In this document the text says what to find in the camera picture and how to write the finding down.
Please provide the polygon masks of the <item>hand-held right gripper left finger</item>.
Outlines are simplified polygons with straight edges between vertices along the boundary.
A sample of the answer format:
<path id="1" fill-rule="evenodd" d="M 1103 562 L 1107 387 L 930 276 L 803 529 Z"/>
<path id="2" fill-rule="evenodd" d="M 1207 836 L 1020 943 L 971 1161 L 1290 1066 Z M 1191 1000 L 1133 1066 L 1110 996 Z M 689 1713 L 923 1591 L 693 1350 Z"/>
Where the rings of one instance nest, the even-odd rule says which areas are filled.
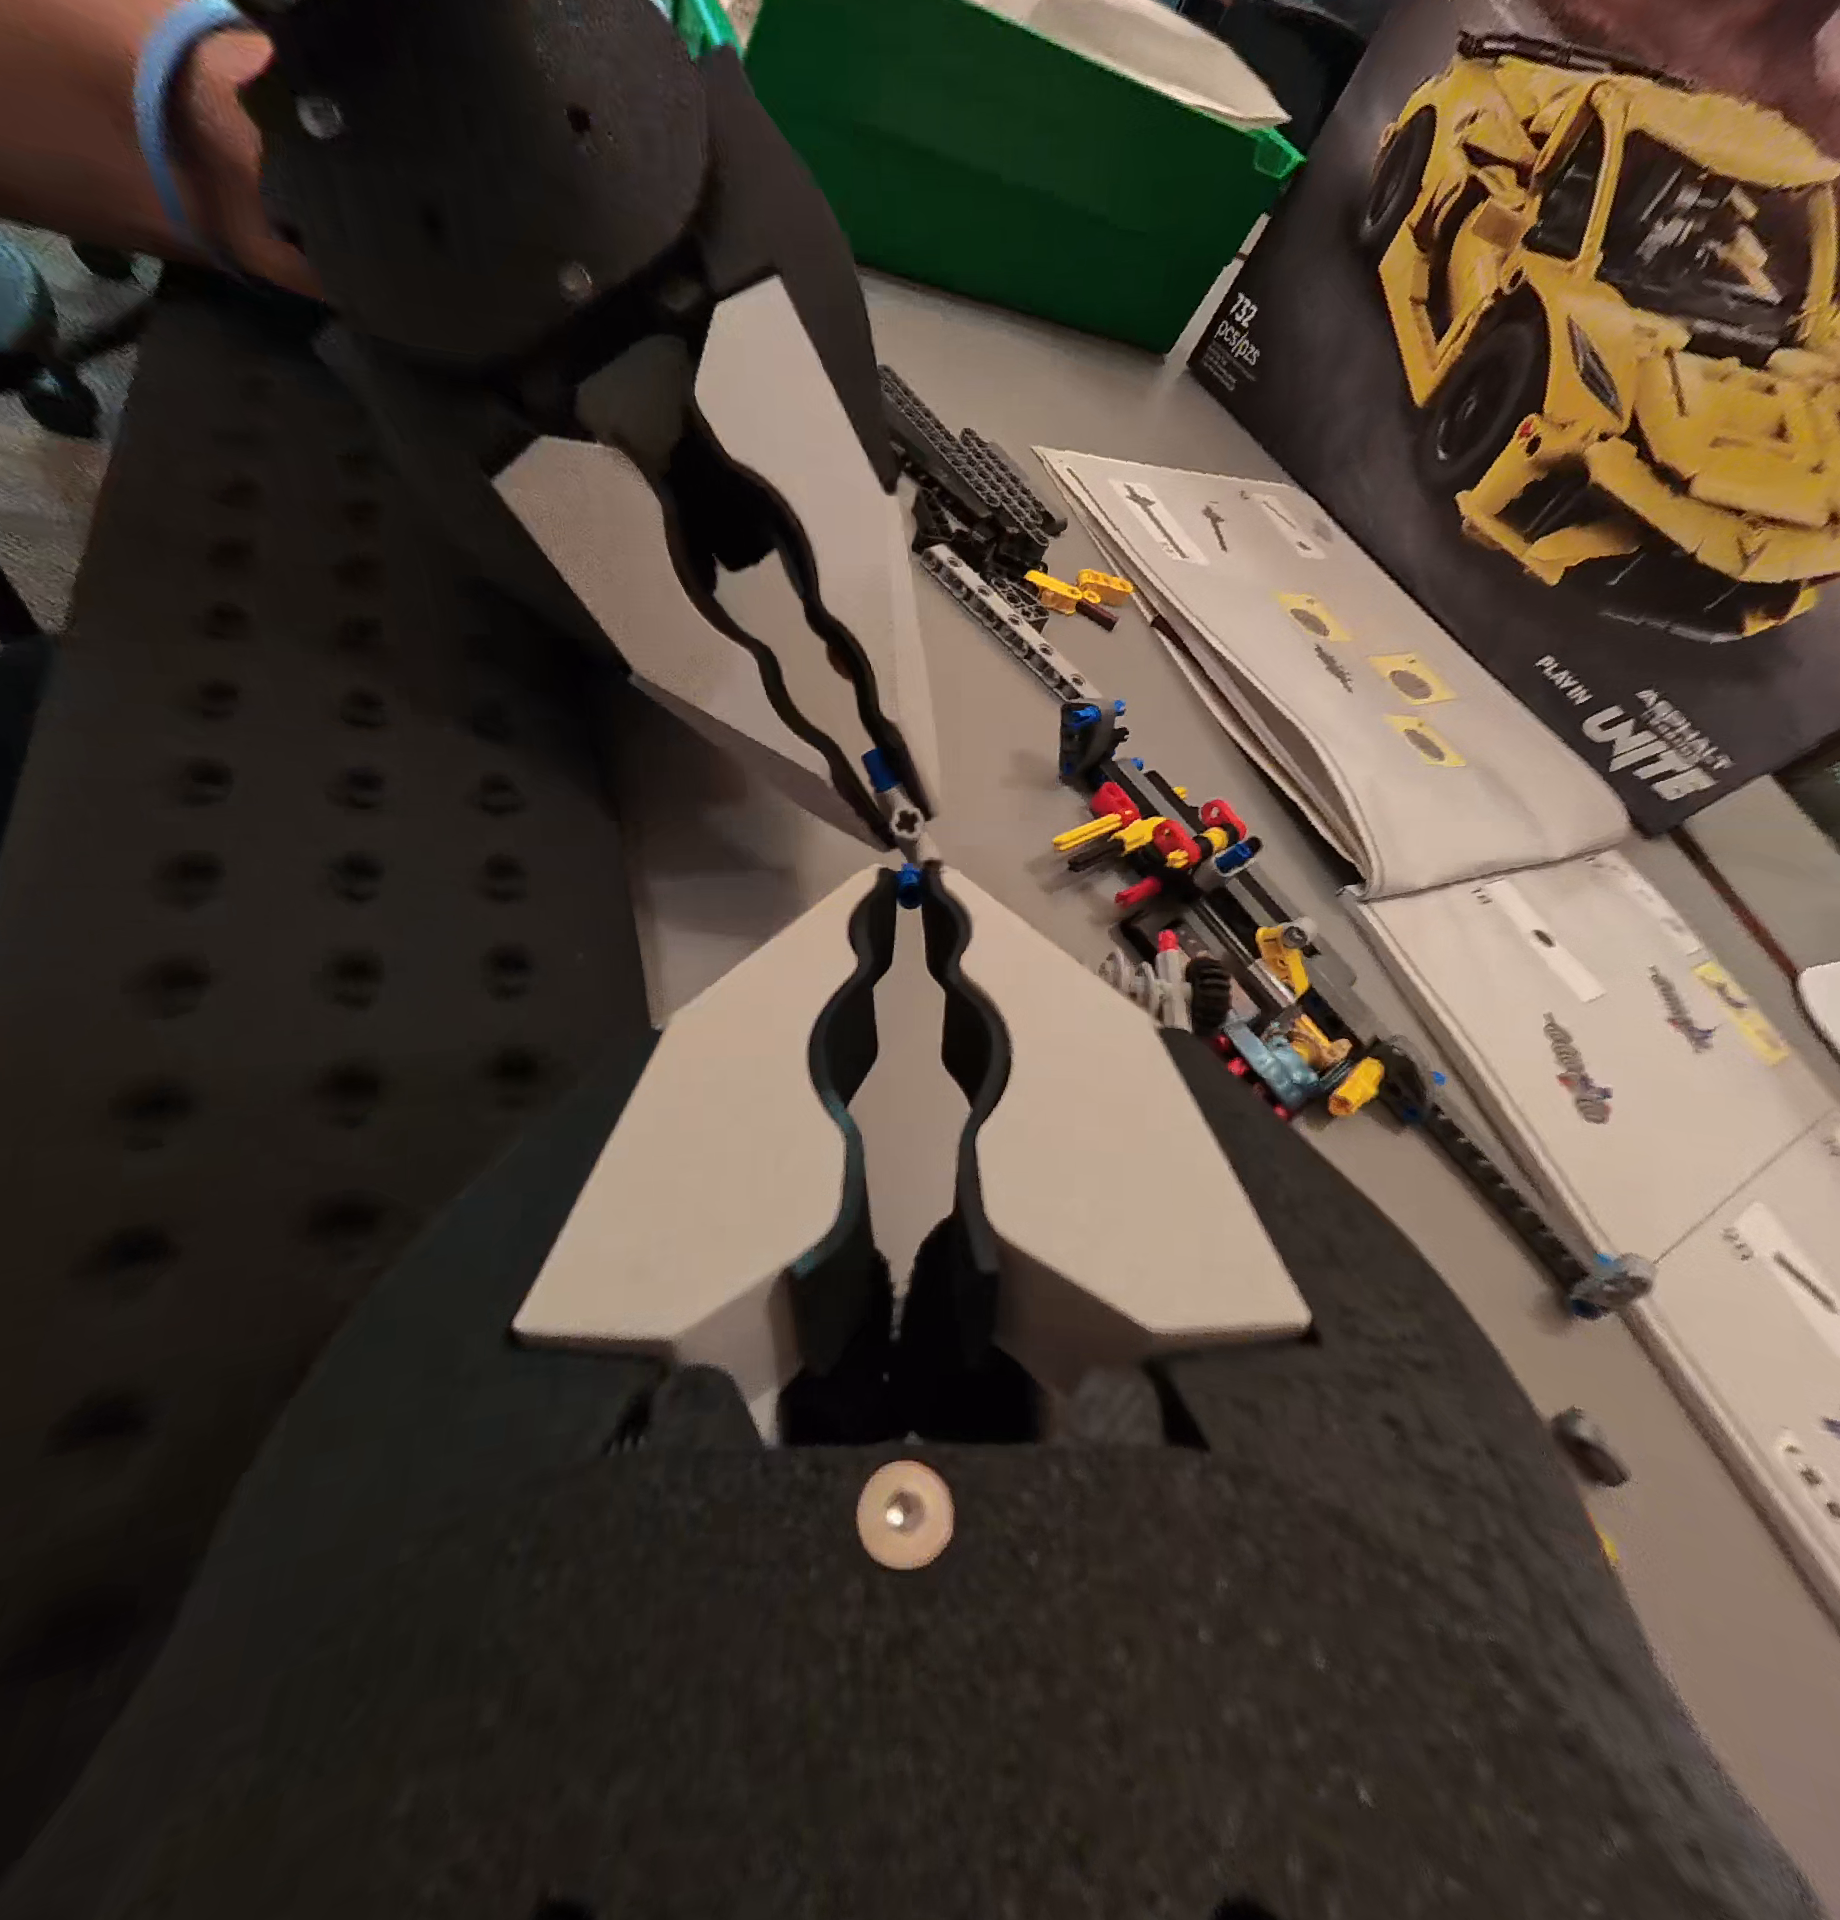
<path id="1" fill-rule="evenodd" d="M 525 1349 L 713 1369 L 788 1445 L 899 1435 L 894 1282 L 851 1107 L 899 878 L 869 866 L 672 1013 L 542 1262 Z"/>

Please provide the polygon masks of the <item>blue wristband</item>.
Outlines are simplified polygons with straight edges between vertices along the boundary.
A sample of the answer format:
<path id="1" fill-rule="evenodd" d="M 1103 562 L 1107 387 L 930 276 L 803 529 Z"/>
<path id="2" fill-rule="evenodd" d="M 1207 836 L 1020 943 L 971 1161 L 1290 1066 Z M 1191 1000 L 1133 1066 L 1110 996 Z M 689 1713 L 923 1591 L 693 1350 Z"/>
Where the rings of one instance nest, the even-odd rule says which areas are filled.
<path id="1" fill-rule="evenodd" d="M 230 253 L 204 233 L 186 201 L 176 136 L 178 92 L 197 49 L 253 21 L 233 3 L 178 3 L 145 33 L 134 67 L 134 132 L 169 231 L 210 266 L 232 272 Z"/>

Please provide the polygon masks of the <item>lego instruction booklet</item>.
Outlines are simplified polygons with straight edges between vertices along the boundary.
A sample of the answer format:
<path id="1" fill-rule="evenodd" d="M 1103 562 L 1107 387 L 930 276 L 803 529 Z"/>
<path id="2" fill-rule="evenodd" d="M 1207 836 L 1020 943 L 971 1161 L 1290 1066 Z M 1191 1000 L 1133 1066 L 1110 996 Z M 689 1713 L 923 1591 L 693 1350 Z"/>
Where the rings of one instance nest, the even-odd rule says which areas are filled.
<path id="1" fill-rule="evenodd" d="M 1036 449 L 1547 1217 L 1840 1616 L 1840 1103 L 1609 785 L 1290 485 Z"/>

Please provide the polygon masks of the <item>person's left hand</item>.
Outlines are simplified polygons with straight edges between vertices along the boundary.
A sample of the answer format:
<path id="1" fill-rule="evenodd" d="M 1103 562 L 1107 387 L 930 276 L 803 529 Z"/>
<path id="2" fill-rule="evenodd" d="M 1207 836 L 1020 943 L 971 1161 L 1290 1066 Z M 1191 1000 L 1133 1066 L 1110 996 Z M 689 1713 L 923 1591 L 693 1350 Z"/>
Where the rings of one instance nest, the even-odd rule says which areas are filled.
<path id="1" fill-rule="evenodd" d="M 271 41 L 253 29 L 195 43 L 173 92 L 182 203 L 204 251 L 245 282 L 308 301 L 321 288 L 297 247 L 280 239 L 262 195 L 262 132 L 243 91 L 269 68 Z"/>

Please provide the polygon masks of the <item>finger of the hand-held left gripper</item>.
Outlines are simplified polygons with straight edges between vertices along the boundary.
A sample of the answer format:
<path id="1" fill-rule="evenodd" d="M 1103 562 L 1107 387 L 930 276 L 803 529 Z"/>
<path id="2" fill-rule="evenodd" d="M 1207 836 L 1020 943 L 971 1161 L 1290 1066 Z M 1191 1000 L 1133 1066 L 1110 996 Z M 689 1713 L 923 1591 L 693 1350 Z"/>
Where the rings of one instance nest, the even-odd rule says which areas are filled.
<path id="1" fill-rule="evenodd" d="M 640 693 L 790 805 L 887 851 L 879 805 L 840 791 L 829 756 L 776 711 L 756 652 L 681 584 L 665 506 L 626 453 L 538 438 L 496 492 Z"/>
<path id="2" fill-rule="evenodd" d="M 767 498 L 801 591 L 803 633 L 782 658 L 790 701 L 835 741 L 847 775 L 881 754 L 935 822 L 937 715 L 904 508 L 779 274 L 715 306 L 695 407 L 715 453 Z"/>

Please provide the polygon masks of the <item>green plastic bin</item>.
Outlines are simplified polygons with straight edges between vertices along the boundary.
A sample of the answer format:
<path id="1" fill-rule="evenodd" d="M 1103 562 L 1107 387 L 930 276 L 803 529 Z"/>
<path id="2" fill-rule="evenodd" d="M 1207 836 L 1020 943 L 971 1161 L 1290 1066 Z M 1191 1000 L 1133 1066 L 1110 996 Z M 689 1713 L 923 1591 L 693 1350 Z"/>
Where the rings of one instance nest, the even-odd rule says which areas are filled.
<path id="1" fill-rule="evenodd" d="M 743 65 L 865 268 L 1153 353 L 1302 168 L 969 3 L 766 3 Z"/>

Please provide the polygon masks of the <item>light grey lego beam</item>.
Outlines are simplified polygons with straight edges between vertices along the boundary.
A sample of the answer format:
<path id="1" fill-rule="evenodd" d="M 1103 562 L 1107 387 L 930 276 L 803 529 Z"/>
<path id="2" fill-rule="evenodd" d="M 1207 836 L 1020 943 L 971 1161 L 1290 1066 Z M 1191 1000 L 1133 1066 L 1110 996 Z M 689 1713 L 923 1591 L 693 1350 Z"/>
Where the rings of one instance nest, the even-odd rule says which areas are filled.
<path id="1" fill-rule="evenodd" d="M 1066 660 L 1044 631 L 1014 605 L 997 586 L 987 584 L 957 554 L 943 544 L 928 544 L 917 555 L 928 574 L 987 636 L 1021 664 L 1044 688 L 1063 704 L 1083 704 L 1110 709 L 1110 701 Z"/>

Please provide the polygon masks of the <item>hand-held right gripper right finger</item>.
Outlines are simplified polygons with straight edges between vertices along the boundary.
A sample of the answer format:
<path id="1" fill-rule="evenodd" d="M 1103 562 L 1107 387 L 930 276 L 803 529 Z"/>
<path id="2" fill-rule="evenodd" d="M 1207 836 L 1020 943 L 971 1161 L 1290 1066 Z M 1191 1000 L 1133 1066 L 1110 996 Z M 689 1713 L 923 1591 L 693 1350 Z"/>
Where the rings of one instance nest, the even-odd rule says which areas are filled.
<path id="1" fill-rule="evenodd" d="M 920 917 L 967 1099 L 922 1345 L 1066 1396 L 1096 1369 L 1314 1332 L 1183 1071 L 1191 1036 L 947 866 L 923 868 Z"/>

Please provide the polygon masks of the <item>grey lego connector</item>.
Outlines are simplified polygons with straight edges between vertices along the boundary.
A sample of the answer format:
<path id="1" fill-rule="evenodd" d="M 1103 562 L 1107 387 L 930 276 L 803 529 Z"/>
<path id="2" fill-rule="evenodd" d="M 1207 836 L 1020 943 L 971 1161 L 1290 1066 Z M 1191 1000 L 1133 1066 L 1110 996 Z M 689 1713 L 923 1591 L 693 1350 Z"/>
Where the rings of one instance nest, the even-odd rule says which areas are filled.
<path id="1" fill-rule="evenodd" d="M 928 868 L 939 863 L 932 817 L 904 783 L 895 760 L 875 748 L 862 756 L 862 772 L 881 810 L 885 829 L 904 866 Z"/>

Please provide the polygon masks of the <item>black dimpled pad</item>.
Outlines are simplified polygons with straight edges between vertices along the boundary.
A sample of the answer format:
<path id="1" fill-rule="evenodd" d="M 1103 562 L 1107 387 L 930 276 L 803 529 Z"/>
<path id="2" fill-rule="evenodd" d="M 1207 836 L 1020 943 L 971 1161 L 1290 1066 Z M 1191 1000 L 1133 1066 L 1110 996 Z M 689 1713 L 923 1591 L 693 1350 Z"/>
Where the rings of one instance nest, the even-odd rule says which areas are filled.
<path id="1" fill-rule="evenodd" d="M 651 1043 L 587 645 L 156 304 L 0 841 L 0 1883 L 355 1306 Z"/>

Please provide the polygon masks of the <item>black lego beam pile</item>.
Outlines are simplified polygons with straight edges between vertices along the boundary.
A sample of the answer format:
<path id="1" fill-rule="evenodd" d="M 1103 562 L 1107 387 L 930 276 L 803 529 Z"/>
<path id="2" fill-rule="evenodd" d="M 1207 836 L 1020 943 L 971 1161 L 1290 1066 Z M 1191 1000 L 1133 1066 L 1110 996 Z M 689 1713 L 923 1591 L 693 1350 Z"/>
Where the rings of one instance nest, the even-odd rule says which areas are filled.
<path id="1" fill-rule="evenodd" d="M 879 366 L 885 425 L 904 479 L 912 481 L 912 542 L 920 557 L 947 547 L 987 581 L 1044 570 L 1066 532 L 998 443 L 953 434 L 892 366 Z"/>

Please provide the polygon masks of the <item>lego chassis assembly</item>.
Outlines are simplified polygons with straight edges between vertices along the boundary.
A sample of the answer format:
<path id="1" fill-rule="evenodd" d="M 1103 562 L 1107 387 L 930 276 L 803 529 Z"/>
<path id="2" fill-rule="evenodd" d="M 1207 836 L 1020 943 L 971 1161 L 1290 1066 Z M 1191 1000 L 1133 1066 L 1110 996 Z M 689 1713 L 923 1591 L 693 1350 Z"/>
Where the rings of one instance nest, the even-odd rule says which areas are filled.
<path id="1" fill-rule="evenodd" d="M 1195 1041 L 1284 1122 L 1376 1114 L 1428 1140 L 1573 1316 L 1600 1320 L 1641 1304 L 1652 1264 L 1589 1255 L 1548 1225 L 1446 1103 L 1440 1076 L 1379 1031 L 1351 972 L 1314 926 L 1251 877 L 1261 844 L 1238 810 L 1221 798 L 1195 799 L 1124 746 L 1121 704 L 1105 711 L 1063 704 L 1059 776 L 1086 805 L 1086 822 L 1057 836 L 1051 851 L 1074 877 L 1121 878 L 1115 950 L 1149 960 L 1171 934 L 1229 974 L 1232 1018 Z"/>

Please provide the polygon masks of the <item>person's left forearm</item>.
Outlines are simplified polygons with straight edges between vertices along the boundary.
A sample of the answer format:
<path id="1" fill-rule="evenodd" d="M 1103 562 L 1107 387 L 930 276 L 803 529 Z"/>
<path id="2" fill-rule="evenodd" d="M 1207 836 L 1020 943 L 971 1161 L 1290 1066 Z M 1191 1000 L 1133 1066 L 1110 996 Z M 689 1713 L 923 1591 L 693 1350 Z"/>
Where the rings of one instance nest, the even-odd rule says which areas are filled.
<path id="1" fill-rule="evenodd" d="M 166 3 L 0 3 L 0 221 L 167 258 L 136 77 Z"/>

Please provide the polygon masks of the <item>lego set box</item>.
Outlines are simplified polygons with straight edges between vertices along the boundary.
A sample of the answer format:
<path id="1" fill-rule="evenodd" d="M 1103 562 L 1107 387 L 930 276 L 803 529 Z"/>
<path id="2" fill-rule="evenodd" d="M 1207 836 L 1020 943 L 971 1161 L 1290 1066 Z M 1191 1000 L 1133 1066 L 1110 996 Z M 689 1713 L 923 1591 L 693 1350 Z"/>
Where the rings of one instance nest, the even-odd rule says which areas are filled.
<path id="1" fill-rule="evenodd" d="M 1840 735 L 1840 3 L 1391 5 L 1191 372 L 1650 835 Z"/>

